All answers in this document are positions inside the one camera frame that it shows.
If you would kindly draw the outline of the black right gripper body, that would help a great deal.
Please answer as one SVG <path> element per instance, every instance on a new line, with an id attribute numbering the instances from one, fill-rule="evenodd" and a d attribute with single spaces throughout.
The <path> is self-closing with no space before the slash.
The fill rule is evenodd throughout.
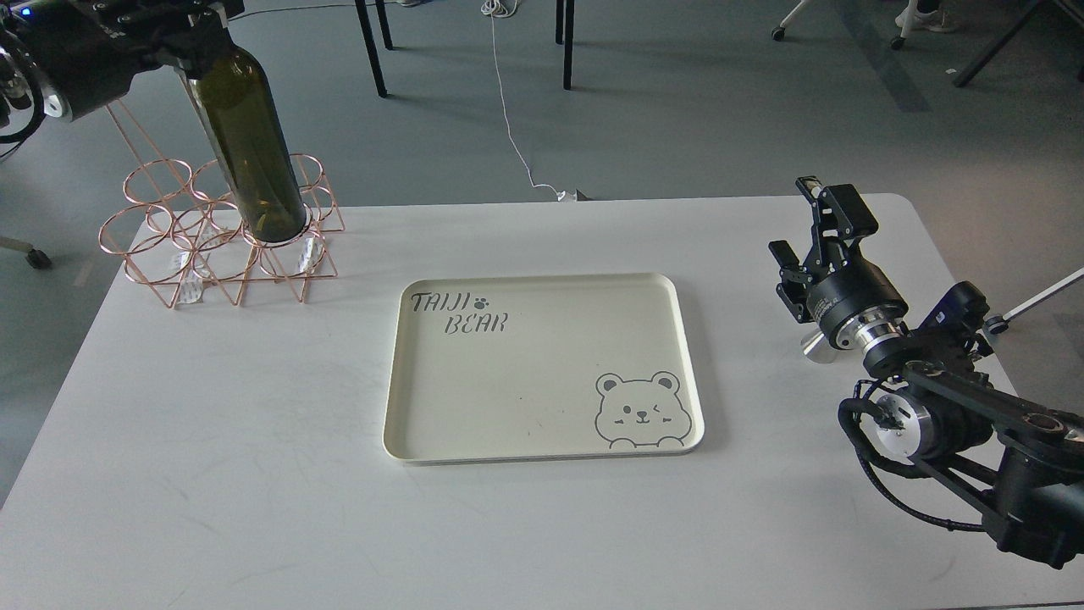
<path id="1" fill-rule="evenodd" d="M 901 337 L 909 310 L 879 267 L 856 259 L 810 287 L 806 313 L 835 350 L 870 350 Z"/>

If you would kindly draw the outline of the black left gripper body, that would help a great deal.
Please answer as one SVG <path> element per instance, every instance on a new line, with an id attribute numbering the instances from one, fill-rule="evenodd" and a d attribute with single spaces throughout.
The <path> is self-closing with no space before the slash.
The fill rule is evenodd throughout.
<path id="1" fill-rule="evenodd" d="M 17 40 L 59 115 L 78 119 L 159 69 L 160 39 L 183 24 L 179 1 L 20 1 Z"/>

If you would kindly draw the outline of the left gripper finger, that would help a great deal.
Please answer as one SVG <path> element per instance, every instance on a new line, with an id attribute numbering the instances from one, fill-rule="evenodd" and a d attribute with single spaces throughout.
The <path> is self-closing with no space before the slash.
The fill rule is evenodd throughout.
<path id="1" fill-rule="evenodd" d="M 167 38 L 154 53 L 154 59 L 185 74 L 189 80 L 202 80 L 212 70 L 214 62 L 233 47 L 227 38 L 209 40 Z"/>
<path id="2" fill-rule="evenodd" d="M 244 1 L 111 1 L 111 20 L 124 26 L 186 23 L 207 11 L 227 20 L 244 13 Z"/>

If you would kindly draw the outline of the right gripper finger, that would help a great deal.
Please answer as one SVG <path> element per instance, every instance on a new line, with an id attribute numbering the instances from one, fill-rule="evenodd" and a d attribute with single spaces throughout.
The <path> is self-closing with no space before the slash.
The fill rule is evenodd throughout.
<path id="1" fill-rule="evenodd" d="M 810 290 L 821 282 L 820 242 L 813 241 L 803 262 L 799 262 L 787 241 L 771 241 L 769 251 L 779 265 L 780 281 L 776 293 L 783 304 L 799 324 L 814 323 L 816 314 L 810 309 Z"/>
<path id="2" fill-rule="evenodd" d="M 864 198 L 850 184 L 825 186 L 814 176 L 796 180 L 812 209 L 812 247 L 805 267 L 810 273 L 835 273 L 863 258 L 860 241 L 878 232 L 879 224 Z"/>

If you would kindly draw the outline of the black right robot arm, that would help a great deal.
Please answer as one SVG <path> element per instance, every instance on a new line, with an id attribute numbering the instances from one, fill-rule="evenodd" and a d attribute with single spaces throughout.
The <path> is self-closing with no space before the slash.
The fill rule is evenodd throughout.
<path id="1" fill-rule="evenodd" d="M 981 514 L 962 524 L 917 510 L 946 530 L 979 530 L 1001 551 L 1053 568 L 1081 553 L 1080 414 L 1046 408 L 998 391 L 976 360 L 991 354 L 983 329 L 986 297 L 962 281 L 911 329 L 909 306 L 860 251 L 877 220 L 851 185 L 800 177 L 810 204 L 810 251 L 786 241 L 769 250 L 780 270 L 776 291 L 797 323 L 814 323 L 803 341 L 812 362 L 860 350 L 868 378 L 838 406 L 838 421 L 872 486 L 896 502 L 878 470 L 934 479 Z"/>

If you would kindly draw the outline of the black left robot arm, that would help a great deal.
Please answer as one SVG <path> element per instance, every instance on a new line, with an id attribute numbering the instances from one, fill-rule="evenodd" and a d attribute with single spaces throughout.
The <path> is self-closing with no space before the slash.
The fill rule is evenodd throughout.
<path id="1" fill-rule="evenodd" d="M 3 143 L 20 146 L 47 116 L 80 119 L 125 96 L 136 75 L 175 67 L 201 80 L 231 49 L 241 1 L 4 1 Z"/>

